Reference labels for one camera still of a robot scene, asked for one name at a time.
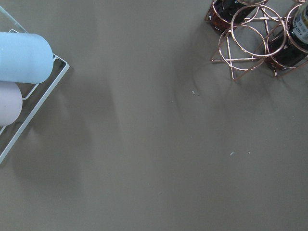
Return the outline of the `right tea bottle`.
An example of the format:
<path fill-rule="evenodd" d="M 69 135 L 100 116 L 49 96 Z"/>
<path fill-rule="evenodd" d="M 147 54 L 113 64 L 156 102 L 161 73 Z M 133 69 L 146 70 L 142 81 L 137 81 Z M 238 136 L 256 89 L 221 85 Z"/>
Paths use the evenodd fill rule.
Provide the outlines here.
<path fill-rule="evenodd" d="M 214 29 L 224 32 L 230 29 L 234 15 L 241 8 L 254 4 L 253 0 L 216 0 L 209 9 L 208 20 Z"/>

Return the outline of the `pink cup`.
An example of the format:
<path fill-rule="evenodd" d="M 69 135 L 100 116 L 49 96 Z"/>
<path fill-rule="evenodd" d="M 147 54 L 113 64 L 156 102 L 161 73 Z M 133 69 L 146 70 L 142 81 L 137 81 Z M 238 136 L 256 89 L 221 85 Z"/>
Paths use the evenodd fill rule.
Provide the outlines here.
<path fill-rule="evenodd" d="M 12 124 L 20 115 L 23 100 L 14 82 L 0 82 L 0 126 Z"/>

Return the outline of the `front tea bottle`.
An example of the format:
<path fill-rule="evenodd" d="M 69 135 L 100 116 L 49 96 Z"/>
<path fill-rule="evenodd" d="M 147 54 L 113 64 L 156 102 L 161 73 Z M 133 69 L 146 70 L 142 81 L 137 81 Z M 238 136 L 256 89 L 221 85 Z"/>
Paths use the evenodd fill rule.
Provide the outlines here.
<path fill-rule="evenodd" d="M 294 69 L 308 56 L 308 2 L 305 1 L 291 10 L 285 20 L 285 30 L 281 30 L 269 40 L 270 53 L 276 54 L 266 59 L 276 70 Z"/>

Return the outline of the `light blue cup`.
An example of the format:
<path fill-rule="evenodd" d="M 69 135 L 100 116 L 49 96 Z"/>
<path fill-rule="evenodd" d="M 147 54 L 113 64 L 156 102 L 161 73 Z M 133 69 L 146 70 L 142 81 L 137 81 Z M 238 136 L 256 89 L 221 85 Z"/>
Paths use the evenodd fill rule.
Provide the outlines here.
<path fill-rule="evenodd" d="M 1 32 L 1 81 L 38 84 L 53 70 L 53 52 L 42 36 L 29 33 Z"/>

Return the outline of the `tea bottle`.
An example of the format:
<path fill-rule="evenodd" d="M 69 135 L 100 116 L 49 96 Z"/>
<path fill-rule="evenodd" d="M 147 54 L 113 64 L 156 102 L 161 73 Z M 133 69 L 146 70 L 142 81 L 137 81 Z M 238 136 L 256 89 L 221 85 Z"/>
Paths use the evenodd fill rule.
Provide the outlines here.
<path fill-rule="evenodd" d="M 281 30 L 269 40 L 270 53 L 276 54 L 266 59 L 276 70 L 294 69 L 308 56 L 308 2 L 305 1 L 291 10 L 285 20 L 285 30 Z"/>
<path fill-rule="evenodd" d="M 230 29 L 234 15 L 241 8 L 254 4 L 253 0 L 216 0 L 209 9 L 208 20 L 214 29 L 224 32 Z"/>

